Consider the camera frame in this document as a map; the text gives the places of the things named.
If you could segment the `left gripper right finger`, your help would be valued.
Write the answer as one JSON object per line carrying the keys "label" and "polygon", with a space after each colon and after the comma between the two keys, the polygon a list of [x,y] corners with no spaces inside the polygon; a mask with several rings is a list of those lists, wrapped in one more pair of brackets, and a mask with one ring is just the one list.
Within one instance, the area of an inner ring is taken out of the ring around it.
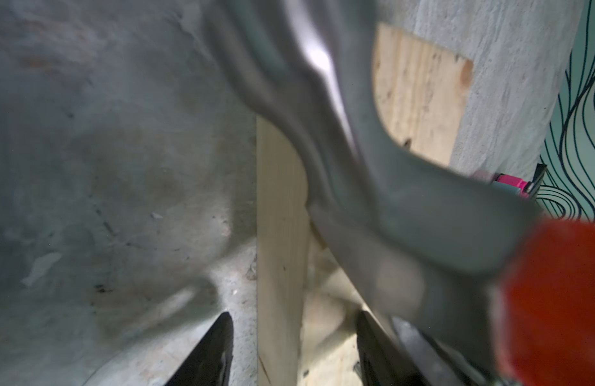
{"label": "left gripper right finger", "polygon": [[421,373],[374,320],[361,311],[356,319],[359,370],[363,385],[422,385]]}

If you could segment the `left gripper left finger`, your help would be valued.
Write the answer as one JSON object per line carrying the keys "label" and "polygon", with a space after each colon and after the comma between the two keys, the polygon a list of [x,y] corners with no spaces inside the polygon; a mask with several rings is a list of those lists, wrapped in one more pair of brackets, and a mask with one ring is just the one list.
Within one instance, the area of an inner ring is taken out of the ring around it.
{"label": "left gripper left finger", "polygon": [[231,374],[234,323],[223,312],[165,386],[227,386]]}

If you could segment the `wooden block with nails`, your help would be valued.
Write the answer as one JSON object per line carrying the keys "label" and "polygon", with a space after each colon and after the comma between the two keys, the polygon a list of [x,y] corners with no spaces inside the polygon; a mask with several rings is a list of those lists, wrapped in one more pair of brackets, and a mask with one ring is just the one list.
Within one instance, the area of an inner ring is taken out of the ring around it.
{"label": "wooden block with nails", "polygon": [[[383,24],[372,79],[389,136],[447,166],[473,79],[471,60]],[[359,385],[355,326],[363,300],[311,225],[296,151],[262,117],[256,139],[258,382]]]}

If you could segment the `claw hammer red black handle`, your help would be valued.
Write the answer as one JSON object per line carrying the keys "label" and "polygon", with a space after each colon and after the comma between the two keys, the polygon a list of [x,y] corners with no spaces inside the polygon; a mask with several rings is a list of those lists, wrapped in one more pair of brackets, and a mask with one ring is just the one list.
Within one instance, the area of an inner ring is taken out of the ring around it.
{"label": "claw hammer red black handle", "polygon": [[399,349],[405,321],[522,384],[595,385],[595,226],[389,136],[373,3],[213,1],[204,25],[236,92],[296,149],[311,219]]}

